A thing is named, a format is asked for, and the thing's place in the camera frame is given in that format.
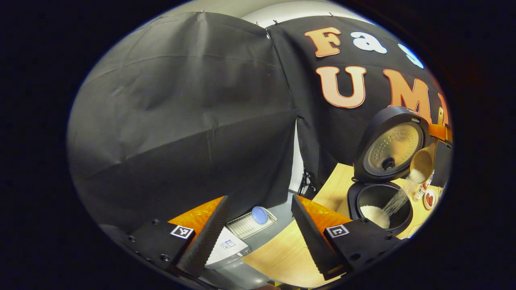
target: rice cooker lid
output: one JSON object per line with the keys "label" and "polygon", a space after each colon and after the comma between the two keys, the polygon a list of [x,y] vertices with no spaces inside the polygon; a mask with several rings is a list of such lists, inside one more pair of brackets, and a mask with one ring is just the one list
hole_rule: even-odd
{"label": "rice cooker lid", "polygon": [[354,179],[381,183],[404,176],[427,136],[428,122],[413,110],[393,106],[379,111],[359,143],[353,162]]}

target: label sticker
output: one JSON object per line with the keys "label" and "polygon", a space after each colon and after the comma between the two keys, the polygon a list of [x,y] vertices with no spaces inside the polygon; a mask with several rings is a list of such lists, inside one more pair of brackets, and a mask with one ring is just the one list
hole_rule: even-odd
{"label": "label sticker", "polygon": [[224,249],[229,249],[229,248],[231,248],[231,247],[235,246],[236,244],[235,244],[232,240],[230,240],[230,239],[229,239],[229,240],[227,240],[227,241],[225,241],[225,242],[221,243],[220,245],[221,245]]}
{"label": "label sticker", "polygon": [[334,227],[326,228],[328,233],[332,238],[340,237],[343,235],[349,234],[349,231],[347,228],[345,228],[343,225],[339,224]]}
{"label": "label sticker", "polygon": [[187,239],[193,231],[194,230],[191,228],[178,225],[173,231],[170,232],[170,234],[176,237]]}

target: dish rack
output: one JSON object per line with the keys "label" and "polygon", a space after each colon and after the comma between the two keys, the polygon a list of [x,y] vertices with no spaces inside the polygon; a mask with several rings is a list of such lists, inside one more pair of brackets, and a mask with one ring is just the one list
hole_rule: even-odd
{"label": "dish rack", "polygon": [[251,213],[247,213],[243,216],[228,221],[226,226],[239,239],[246,239],[278,221],[278,219],[270,211],[268,211],[266,208],[264,209],[267,212],[268,217],[265,224],[258,224],[256,221],[254,221]]}

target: blue plate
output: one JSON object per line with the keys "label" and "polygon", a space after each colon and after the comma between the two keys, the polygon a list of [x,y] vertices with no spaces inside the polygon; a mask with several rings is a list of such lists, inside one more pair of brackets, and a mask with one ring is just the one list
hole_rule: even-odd
{"label": "blue plate", "polygon": [[269,219],[269,215],[267,215],[267,212],[261,206],[253,207],[251,216],[253,217],[254,221],[258,224],[265,224]]}

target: black curtain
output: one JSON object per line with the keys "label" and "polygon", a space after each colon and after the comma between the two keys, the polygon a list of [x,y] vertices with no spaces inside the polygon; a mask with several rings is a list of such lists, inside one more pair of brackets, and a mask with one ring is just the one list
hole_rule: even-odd
{"label": "black curtain", "polygon": [[[340,52],[326,57],[315,55],[316,46],[306,32],[334,27],[338,35]],[[391,105],[391,84],[383,74],[384,69],[396,70],[402,74],[412,88],[416,78],[428,86],[428,97],[433,123],[441,101],[439,85],[427,68],[414,65],[398,44],[404,44],[385,29],[363,21],[332,17],[313,16],[293,19],[267,27],[285,71],[288,85],[297,112],[299,149],[308,172],[314,175],[314,185],[320,189],[337,163],[352,165],[358,144],[369,120],[380,110]],[[366,51],[353,43],[352,32],[363,32],[374,36],[387,49],[386,54]],[[353,86],[347,66],[360,66],[364,74],[365,100],[355,108],[341,108],[325,100],[321,90],[321,79],[316,69],[324,66],[339,68],[336,75],[338,91],[351,96]],[[452,150],[440,144],[436,158],[436,173],[432,184],[443,186],[449,176]]]}
{"label": "black curtain", "polygon": [[125,232],[224,195],[232,219],[287,200],[295,120],[265,29],[164,14],[85,79],[70,115],[70,170],[96,222]]}

